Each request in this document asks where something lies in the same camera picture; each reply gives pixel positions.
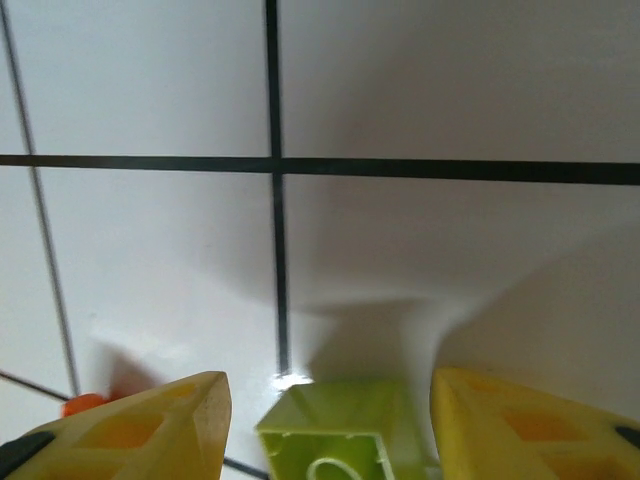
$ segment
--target lime green block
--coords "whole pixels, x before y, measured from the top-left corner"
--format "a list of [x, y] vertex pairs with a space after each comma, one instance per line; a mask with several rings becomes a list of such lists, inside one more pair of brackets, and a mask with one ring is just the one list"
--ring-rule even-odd
[[272, 480], [426, 480], [406, 387], [387, 381], [296, 385], [256, 427]]

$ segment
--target orange object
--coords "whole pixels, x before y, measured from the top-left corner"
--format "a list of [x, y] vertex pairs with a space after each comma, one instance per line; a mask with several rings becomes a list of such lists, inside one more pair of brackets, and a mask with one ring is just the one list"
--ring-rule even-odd
[[84, 412], [94, 407], [99, 407], [109, 403], [102, 395], [97, 393], [86, 393], [79, 397], [72, 398], [62, 406], [62, 417], [69, 417], [76, 413]]

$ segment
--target tile floor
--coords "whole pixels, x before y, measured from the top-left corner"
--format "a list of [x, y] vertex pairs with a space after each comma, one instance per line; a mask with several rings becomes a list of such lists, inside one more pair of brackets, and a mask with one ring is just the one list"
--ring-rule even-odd
[[[282, 0], [285, 153], [637, 161], [635, 3], [467, 3]], [[261, 0], [5, 5], [35, 152], [269, 154]], [[0, 155], [21, 155], [4, 41]], [[470, 365], [640, 418], [637, 187], [286, 175], [284, 191], [295, 375], [402, 376], [427, 412], [433, 366]], [[0, 442], [57, 417], [72, 379], [221, 369], [227, 456], [266, 470], [271, 201], [269, 174], [0, 166], [0, 372], [49, 391], [0, 378]]]

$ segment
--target plastic toy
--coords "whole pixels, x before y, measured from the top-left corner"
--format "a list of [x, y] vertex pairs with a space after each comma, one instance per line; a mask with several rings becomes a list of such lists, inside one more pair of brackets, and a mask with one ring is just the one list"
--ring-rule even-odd
[[360, 381], [296, 385], [256, 427], [272, 480], [425, 480], [405, 387]]

